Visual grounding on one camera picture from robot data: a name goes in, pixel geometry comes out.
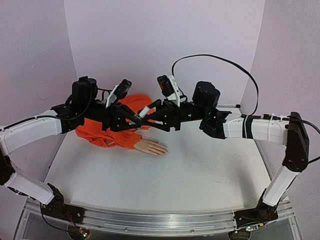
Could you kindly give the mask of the clear nail polish bottle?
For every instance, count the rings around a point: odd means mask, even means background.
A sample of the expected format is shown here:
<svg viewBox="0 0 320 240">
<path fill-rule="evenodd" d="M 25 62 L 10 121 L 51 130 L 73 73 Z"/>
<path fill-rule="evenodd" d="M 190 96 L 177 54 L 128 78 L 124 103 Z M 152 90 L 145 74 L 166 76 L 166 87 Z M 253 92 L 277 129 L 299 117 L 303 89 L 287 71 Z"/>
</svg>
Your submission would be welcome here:
<svg viewBox="0 0 320 240">
<path fill-rule="evenodd" d="M 135 118 L 141 120 L 143 119 L 150 111 L 148 106 L 145 106 L 142 110 L 140 110 L 137 114 L 135 114 Z"/>
</svg>

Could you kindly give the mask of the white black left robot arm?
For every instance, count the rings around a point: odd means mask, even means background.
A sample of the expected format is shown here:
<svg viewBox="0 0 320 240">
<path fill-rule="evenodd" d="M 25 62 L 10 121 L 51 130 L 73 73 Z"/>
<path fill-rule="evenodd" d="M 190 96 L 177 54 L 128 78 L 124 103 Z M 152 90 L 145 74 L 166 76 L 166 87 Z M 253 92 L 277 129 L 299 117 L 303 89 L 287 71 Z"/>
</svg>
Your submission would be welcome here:
<svg viewBox="0 0 320 240">
<path fill-rule="evenodd" d="M 72 84 L 71 95 L 65 103 L 33 117 L 18 121 L 0 129 L 0 184 L 17 195 L 29 197 L 41 203 L 43 215 L 61 220 L 83 220 L 84 209 L 65 203 L 64 196 L 54 185 L 27 176 L 10 159 L 10 154 L 38 140 L 62 135 L 75 130 L 91 119 L 102 124 L 102 130 L 129 129 L 126 120 L 135 124 L 139 120 L 127 106 L 119 103 L 128 93 L 132 82 L 124 79 L 116 85 L 107 99 L 97 99 L 100 88 L 97 81 L 88 76 L 80 77 Z"/>
</svg>

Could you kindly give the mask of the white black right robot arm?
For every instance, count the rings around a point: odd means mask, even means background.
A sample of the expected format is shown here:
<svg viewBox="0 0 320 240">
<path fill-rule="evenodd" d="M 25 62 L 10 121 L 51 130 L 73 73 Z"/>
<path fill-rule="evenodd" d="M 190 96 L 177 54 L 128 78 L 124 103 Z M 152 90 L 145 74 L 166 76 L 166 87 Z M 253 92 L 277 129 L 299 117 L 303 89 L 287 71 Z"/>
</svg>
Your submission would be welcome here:
<svg viewBox="0 0 320 240">
<path fill-rule="evenodd" d="M 249 139 L 286 147 L 281 167 L 263 191 L 256 207 L 234 212 L 235 228 L 252 228 L 278 219 L 277 207 L 283 194 L 309 161 L 309 137 L 299 113 L 290 116 L 244 115 L 217 109 L 220 91 L 210 82 L 199 81 L 192 101 L 154 101 L 140 113 L 145 125 L 163 131 L 180 130 L 182 122 L 200 120 L 199 129 L 214 139 Z"/>
</svg>

